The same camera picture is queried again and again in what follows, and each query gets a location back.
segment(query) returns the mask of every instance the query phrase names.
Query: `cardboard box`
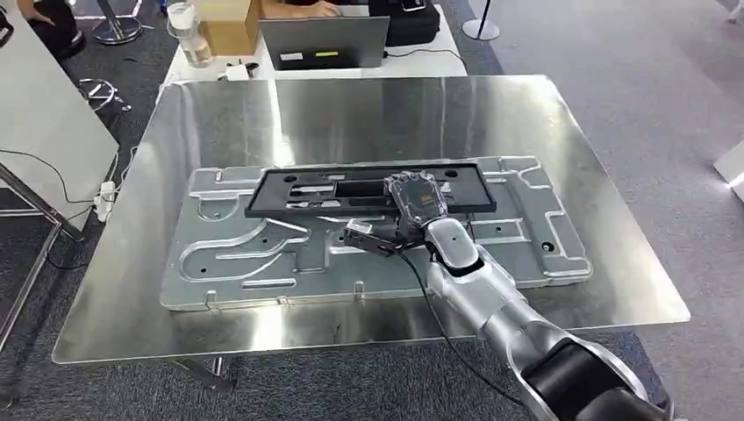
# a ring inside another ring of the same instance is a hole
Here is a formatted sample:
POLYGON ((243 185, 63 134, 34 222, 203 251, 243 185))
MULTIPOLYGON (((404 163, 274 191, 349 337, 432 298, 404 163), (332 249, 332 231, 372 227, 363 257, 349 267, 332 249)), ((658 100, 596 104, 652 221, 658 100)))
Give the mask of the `cardboard box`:
POLYGON ((190 0, 213 55, 253 55, 261 0, 190 0))

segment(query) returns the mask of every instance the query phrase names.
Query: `white label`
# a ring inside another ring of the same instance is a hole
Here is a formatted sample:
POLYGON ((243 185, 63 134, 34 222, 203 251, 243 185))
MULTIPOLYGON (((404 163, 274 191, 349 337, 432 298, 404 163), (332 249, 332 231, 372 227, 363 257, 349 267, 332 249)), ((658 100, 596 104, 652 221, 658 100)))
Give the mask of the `white label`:
POLYGON ((302 53, 279 54, 282 61, 302 60, 302 53))

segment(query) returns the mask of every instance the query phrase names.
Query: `white tabletop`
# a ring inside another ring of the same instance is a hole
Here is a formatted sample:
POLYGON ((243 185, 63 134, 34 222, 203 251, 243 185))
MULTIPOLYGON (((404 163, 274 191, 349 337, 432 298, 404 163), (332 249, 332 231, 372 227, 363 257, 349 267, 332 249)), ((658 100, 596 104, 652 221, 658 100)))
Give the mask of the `white tabletop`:
MULTIPOLYGON (((365 8, 366 6, 345 6, 365 8)), ((442 12, 441 6, 434 7, 440 13, 440 30, 434 40, 428 44, 416 46, 391 46, 385 50, 390 54, 406 54, 413 50, 424 48, 428 50, 451 50, 460 55, 454 43, 449 25, 442 12)), ((179 82, 214 81, 225 73, 227 63, 237 64, 257 62, 258 69, 254 71, 255 79, 359 79, 374 77, 446 77, 465 76, 468 72, 460 59, 448 52, 428 53, 416 52, 405 57, 389 57, 383 60, 379 68, 339 68, 323 70, 274 70, 268 55, 266 44, 260 38, 256 46, 256 53, 252 56, 218 56, 207 68, 193 68, 186 60, 183 50, 179 47, 175 51, 173 61, 166 74, 164 85, 179 82)))

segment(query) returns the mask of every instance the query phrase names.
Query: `black cable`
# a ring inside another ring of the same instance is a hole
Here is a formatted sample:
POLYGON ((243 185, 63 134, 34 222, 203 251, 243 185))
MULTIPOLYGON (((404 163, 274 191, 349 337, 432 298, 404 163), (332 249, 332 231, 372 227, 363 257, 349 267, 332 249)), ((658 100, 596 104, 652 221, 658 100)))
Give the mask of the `black cable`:
POLYGON ((388 57, 400 58, 400 57, 406 57, 406 56, 409 56, 415 53, 450 53, 453 56, 457 57, 457 60, 462 62, 462 66, 465 68, 465 71, 466 72, 468 71, 468 65, 465 64, 465 60, 463 60, 461 56, 457 55, 457 53, 452 50, 429 50, 426 48, 416 48, 415 50, 412 50, 412 51, 409 51, 408 53, 403 53, 403 54, 393 54, 393 53, 389 53, 388 51, 385 51, 385 53, 383 54, 383 58, 384 59, 388 57))
POLYGON ((437 326, 440 328, 440 334, 442 338, 444 338, 445 342, 447 342, 447 345, 449 346, 450 351, 454 353, 457 359, 460 360, 460 362, 465 367, 467 367, 474 375, 476 375, 477 378, 481 379, 481 381, 486 383, 491 389, 493 389, 495 392, 497 392, 499 395, 503 396, 504 398, 510 400, 512 403, 524 408, 525 405, 518 398, 512 395, 509 395, 505 390, 499 388, 496 384, 494 384, 491 380, 489 380, 485 375, 481 374, 481 372, 479 372, 475 367, 470 365, 470 363, 467 360, 465 360, 465 357, 462 356, 460 351, 458 351, 457 348, 454 347, 449 336, 447 336, 447 334, 444 332, 444 326, 441 323, 440 317, 437 315, 437 312, 434 310, 432 303, 429 301, 429 295, 427 295, 426 293, 426 287, 424 287, 424 282, 421 280, 421 276, 419 275, 419 271, 416 269, 416 266, 402 252, 398 252, 397 255, 400 256, 401 259, 403 259, 405 264, 408 265, 409 268, 411 268, 411 271, 416 276, 418 285, 419 287, 421 287, 421 293, 424 294, 426 305, 429 307, 429 311, 432 312, 432 316, 434 316, 434 320, 437 322, 437 326))
POLYGON ((468 226, 467 230, 470 232, 470 238, 473 239, 473 241, 476 240, 476 231, 473 229, 473 214, 472 213, 466 213, 465 218, 468 220, 468 226))
MULTIPOLYGON (((75 215, 73 215, 70 218, 68 218, 68 221, 71 221, 71 220, 73 220, 73 219, 81 216, 83 213, 85 213, 87 211, 90 211, 91 209, 93 209, 93 206, 89 206, 89 207, 87 207, 87 208, 85 208, 85 209, 77 212, 75 215)), ((50 265, 54 266, 55 268, 58 268, 59 270, 75 270, 75 269, 79 269, 79 268, 85 268, 86 266, 88 266, 88 263, 81 263, 81 264, 79 264, 77 266, 70 266, 70 267, 62 266, 62 265, 59 265, 57 263, 54 263, 54 261, 52 259, 49 259, 49 253, 46 253, 46 258, 45 259, 46 259, 47 262, 49 262, 50 265)))
POLYGON ((87 212, 87 211, 90 211, 91 209, 93 209, 93 206, 88 206, 87 208, 85 208, 85 209, 83 209, 83 210, 81 210, 81 211, 77 212, 77 213, 76 213, 75 215, 73 215, 73 216, 71 216, 70 218, 68 218, 68 221, 71 221, 71 220, 73 220, 73 219, 75 219, 75 218, 77 218, 77 217, 81 216, 81 215, 82 215, 83 213, 85 213, 85 212, 87 212))
POLYGON ((75 270, 79 268, 85 268, 88 266, 88 263, 81 263, 77 266, 62 266, 54 263, 51 259, 49 259, 49 254, 46 255, 46 261, 49 262, 50 265, 54 266, 55 268, 58 268, 59 270, 75 270))
POLYGON ((62 182, 62 191, 65 193, 65 200, 67 201, 67 203, 70 203, 70 204, 93 203, 93 200, 92 199, 91 200, 70 200, 69 199, 69 196, 68 196, 68 186, 67 186, 67 184, 65 184, 65 179, 62 178, 62 174, 60 174, 60 172, 57 170, 57 168, 54 167, 54 165, 50 164, 49 162, 46 162, 46 161, 42 160, 40 157, 38 157, 38 156, 36 156, 36 155, 34 155, 32 153, 18 152, 18 151, 9 151, 7 149, 0 149, 0 152, 11 153, 11 154, 14 154, 14 155, 28 156, 28 157, 34 158, 36 161, 41 162, 42 164, 46 165, 47 167, 50 167, 55 173, 57 173, 57 176, 60 177, 60 182, 62 182))

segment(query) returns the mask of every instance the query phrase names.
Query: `laptop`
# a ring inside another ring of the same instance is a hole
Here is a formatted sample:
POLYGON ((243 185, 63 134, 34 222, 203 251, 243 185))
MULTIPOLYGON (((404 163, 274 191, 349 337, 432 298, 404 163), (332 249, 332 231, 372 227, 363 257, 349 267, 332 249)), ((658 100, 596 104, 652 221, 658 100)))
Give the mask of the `laptop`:
POLYGON ((378 68, 388 16, 342 10, 338 18, 263 19, 263 40, 276 70, 378 68))

